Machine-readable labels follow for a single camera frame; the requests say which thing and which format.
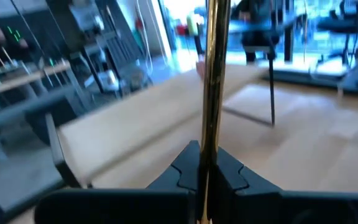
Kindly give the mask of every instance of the wooden floor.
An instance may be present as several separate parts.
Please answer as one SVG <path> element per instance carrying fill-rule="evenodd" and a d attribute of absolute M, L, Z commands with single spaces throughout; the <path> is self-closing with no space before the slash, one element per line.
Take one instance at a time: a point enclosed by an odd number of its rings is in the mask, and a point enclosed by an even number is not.
<path fill-rule="evenodd" d="M 269 119 L 269 99 L 268 87 L 255 84 L 225 104 Z M 358 192 L 358 98 L 345 96 L 338 101 L 334 91 L 277 84 L 275 99 L 275 128 L 224 113 L 220 145 L 283 189 Z M 183 124 L 186 125 L 195 127 L 193 133 L 186 134 L 199 139 L 200 118 Z M 128 184 L 118 186 L 143 187 L 181 149 L 183 146 L 173 147 L 155 157 L 155 162 L 139 163 L 142 174 L 129 177 Z M 32 212 L 28 212 L 12 223 L 30 224 L 31 216 Z"/>

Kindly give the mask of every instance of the gray floor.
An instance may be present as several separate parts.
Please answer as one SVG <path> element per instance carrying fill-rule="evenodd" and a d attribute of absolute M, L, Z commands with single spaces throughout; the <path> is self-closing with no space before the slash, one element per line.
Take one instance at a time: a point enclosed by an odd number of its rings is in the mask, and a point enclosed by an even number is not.
<path fill-rule="evenodd" d="M 302 54 L 295 55 L 294 61 L 302 61 L 302 58 Z M 306 61 L 314 62 L 317 58 L 318 55 L 310 55 Z M 194 51 L 187 50 L 175 53 L 166 63 L 162 57 L 155 58 L 152 72 L 149 68 L 150 77 L 155 84 L 162 83 L 179 72 L 195 68 L 197 59 Z M 241 52 L 227 55 L 228 62 L 245 63 L 245 59 Z M 31 197 L 60 180 L 50 149 L 29 128 L 24 126 L 20 131 L 11 132 L 9 145 L 5 148 L 9 160 L 0 162 L 0 204 L 4 208 L 14 206 L 23 198 Z"/>

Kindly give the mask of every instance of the chair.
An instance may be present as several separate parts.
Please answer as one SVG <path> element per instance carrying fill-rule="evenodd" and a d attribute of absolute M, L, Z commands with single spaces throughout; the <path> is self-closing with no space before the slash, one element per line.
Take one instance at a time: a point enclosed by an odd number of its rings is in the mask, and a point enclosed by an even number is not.
<path fill-rule="evenodd" d="M 340 5 L 341 15 L 337 16 L 335 10 L 330 11 L 330 16 L 320 20 L 317 24 L 318 30 L 330 31 L 335 34 L 346 34 L 345 46 L 341 50 L 331 52 L 327 57 L 324 55 L 318 60 L 317 65 L 321 65 L 328 60 L 336 57 L 342 58 L 342 64 L 349 67 L 348 45 L 351 34 L 358 34 L 358 7 L 349 0 L 343 0 Z"/>

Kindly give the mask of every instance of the black mount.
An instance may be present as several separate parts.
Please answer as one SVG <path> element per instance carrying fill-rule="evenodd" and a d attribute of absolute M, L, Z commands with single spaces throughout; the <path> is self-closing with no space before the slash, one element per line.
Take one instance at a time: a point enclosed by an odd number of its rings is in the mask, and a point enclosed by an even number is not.
<path fill-rule="evenodd" d="M 41 200 L 35 222 L 196 223 L 200 146 L 191 141 L 146 189 L 61 190 Z M 219 148 L 208 215 L 214 224 L 358 223 L 358 194 L 282 190 Z"/>

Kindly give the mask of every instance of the brass pole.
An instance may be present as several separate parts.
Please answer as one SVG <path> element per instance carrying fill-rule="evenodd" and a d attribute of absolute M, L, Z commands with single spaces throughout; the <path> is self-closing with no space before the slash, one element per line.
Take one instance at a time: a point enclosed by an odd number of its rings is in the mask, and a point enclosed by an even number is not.
<path fill-rule="evenodd" d="M 219 123 L 223 96 L 226 47 L 229 30 L 230 0 L 209 0 L 205 58 L 203 132 L 201 140 L 198 187 L 202 195 L 203 215 L 200 222 L 209 223 L 208 198 L 214 185 L 214 167 L 218 156 Z"/>

